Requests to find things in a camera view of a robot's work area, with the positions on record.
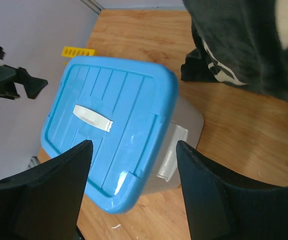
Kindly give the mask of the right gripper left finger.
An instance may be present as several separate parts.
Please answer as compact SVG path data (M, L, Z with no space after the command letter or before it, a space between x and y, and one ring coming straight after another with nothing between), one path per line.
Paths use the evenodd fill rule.
M0 180L0 240L83 240L77 220L93 156L84 140Z

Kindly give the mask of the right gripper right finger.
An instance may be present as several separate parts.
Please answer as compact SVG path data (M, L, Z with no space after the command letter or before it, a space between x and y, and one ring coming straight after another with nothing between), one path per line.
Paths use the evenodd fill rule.
M288 186L241 175L185 141L177 165L193 240L288 240Z

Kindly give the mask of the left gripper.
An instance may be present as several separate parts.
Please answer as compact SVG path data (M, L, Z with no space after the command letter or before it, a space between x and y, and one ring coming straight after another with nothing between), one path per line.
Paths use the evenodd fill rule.
M25 68L19 67L15 70L12 67L0 65L0 98L10 100L20 98L14 80L24 86L29 99L36 99L48 85L47 80L31 76Z

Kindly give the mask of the white plastic bin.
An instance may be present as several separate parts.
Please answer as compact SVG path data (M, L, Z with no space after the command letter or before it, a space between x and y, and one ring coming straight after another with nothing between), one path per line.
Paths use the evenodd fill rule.
M192 147L199 143L204 117L186 98L179 96L153 170L143 195L175 189L181 185L176 146L184 141Z

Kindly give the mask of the blue plastic tray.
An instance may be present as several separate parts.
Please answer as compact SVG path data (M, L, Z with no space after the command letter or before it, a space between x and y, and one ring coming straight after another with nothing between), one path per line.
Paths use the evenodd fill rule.
M76 56L61 77L41 146L54 158L92 141L84 192L103 211L126 213L152 174L178 96L178 79L162 64Z

